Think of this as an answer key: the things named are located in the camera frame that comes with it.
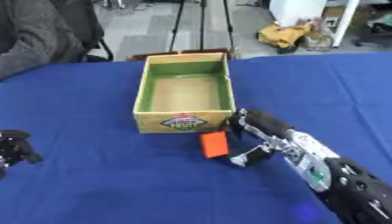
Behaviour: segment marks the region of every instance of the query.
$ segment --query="robotic hand on left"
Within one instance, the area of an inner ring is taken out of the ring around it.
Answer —
[[[227,120],[231,130],[263,140],[254,149],[228,156],[246,167],[281,152],[289,166],[346,224],[391,224],[392,187],[309,134],[258,110],[241,109]]]
[[[20,130],[0,130],[0,178],[6,169],[19,161],[36,164],[42,157],[26,141],[30,134]]]

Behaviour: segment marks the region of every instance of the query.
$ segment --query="blue tablecloth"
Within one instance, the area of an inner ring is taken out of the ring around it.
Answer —
[[[230,62],[238,108],[262,109],[392,183],[392,53]],[[0,182],[7,224],[340,223],[282,160],[236,169],[196,134],[139,134],[144,64],[46,66],[0,83],[0,128],[45,158]]]

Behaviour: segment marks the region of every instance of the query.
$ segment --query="floor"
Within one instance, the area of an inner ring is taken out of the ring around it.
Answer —
[[[177,3],[141,4],[136,8],[135,0],[126,10],[107,10],[96,5],[96,12],[106,31],[105,40],[115,53],[115,60],[126,60],[135,54],[161,53],[169,51],[172,29],[179,9]],[[273,21],[268,10],[259,7],[239,6],[251,0],[229,0],[229,9],[234,27],[234,46],[237,58],[252,58],[277,55],[276,49],[260,43],[255,33]],[[223,0],[207,0],[205,48],[230,47]],[[386,51],[377,45],[357,47],[355,39],[348,33],[341,46],[329,52],[310,52],[299,48],[293,54],[365,53]],[[175,51],[198,49],[200,44],[200,5],[188,2],[180,20]],[[94,54],[103,55],[102,50]]]

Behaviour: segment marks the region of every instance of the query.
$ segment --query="yellow bag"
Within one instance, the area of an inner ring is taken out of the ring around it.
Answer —
[[[281,48],[294,46],[296,41],[312,30],[311,24],[302,24],[291,28],[282,28],[270,24],[259,31],[258,39]]]

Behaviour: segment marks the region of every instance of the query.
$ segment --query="black chair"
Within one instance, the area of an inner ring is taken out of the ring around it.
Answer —
[[[91,0],[52,0],[52,3],[86,49],[80,62],[113,61],[114,55],[103,39],[105,33]],[[100,48],[107,53],[106,58],[88,54],[91,50]]]
[[[377,11],[385,11],[392,8],[392,3],[372,6]],[[373,27],[367,30],[367,33],[360,35],[360,38],[354,41],[356,46],[362,46],[362,43],[374,43],[380,46],[391,46],[392,26],[387,24],[374,23]]]
[[[374,24],[370,33],[361,36],[355,40],[356,46],[362,46],[362,43],[374,43],[380,46],[392,45],[392,26],[386,24]]]

